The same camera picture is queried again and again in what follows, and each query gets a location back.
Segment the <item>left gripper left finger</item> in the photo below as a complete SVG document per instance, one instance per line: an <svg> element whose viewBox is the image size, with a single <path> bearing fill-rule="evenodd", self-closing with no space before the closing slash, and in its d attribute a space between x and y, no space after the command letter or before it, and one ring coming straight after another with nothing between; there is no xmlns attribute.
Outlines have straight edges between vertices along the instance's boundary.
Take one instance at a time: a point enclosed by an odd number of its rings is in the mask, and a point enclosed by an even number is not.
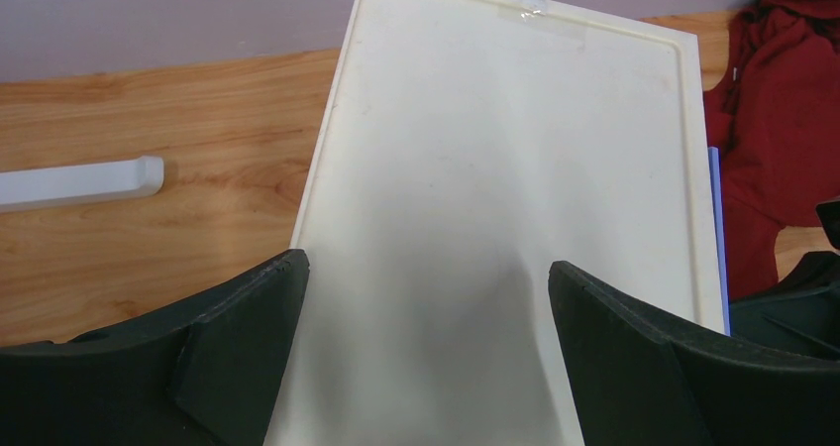
<svg viewBox="0 0 840 446"><path fill-rule="evenodd" d="M261 445L309 277L292 249L67 342L1 351L5 445Z"/></svg>

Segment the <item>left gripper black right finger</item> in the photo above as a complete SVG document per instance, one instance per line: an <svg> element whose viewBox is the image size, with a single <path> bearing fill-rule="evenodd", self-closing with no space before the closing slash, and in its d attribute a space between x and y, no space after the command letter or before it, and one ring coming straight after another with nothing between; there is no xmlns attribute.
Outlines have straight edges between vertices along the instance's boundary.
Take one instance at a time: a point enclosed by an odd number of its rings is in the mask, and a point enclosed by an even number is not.
<svg viewBox="0 0 840 446"><path fill-rule="evenodd" d="M733 338L566 262L548 293L588 445L835 445L839 365Z"/></svg>

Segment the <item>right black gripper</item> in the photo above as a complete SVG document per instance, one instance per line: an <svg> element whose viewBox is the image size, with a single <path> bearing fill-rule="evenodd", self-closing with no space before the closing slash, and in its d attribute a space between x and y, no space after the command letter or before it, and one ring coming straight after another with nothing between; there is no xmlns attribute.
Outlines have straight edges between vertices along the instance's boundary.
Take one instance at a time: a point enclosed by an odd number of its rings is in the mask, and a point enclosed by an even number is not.
<svg viewBox="0 0 840 446"><path fill-rule="evenodd" d="M729 305L730 335L813 358L839 356L839 200L817 205L832 246L808 252L769 290Z"/></svg>

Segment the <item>blue purple drawer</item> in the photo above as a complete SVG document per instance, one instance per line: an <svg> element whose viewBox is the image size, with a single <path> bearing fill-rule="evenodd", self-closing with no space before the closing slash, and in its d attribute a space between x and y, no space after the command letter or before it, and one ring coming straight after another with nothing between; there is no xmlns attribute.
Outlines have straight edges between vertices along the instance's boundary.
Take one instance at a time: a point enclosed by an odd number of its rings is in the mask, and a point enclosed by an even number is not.
<svg viewBox="0 0 840 446"><path fill-rule="evenodd" d="M721 169L720 169L720 155L719 150L715 147L707 149L710 187L712 196L712 210L714 218L714 232L716 240L716 255L717 266L720 279L720 296L722 303L723 315L723 333L727 336L731 334L730 325L730 311L729 311L729 292L727 279L727 263L726 263L726 248L725 248L725 233L724 233L724 216L723 216L723 202L722 202L722 184L721 184Z"/></svg>

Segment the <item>white mini drawer cabinet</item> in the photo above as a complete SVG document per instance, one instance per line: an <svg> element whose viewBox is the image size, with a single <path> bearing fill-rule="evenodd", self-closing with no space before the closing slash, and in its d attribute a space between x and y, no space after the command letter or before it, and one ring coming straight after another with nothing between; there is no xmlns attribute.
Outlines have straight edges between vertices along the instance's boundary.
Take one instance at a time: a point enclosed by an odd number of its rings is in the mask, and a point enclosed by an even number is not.
<svg viewBox="0 0 840 446"><path fill-rule="evenodd" d="M568 260L724 326L698 41L549 0L355 0L291 238L270 445L578 445Z"/></svg>

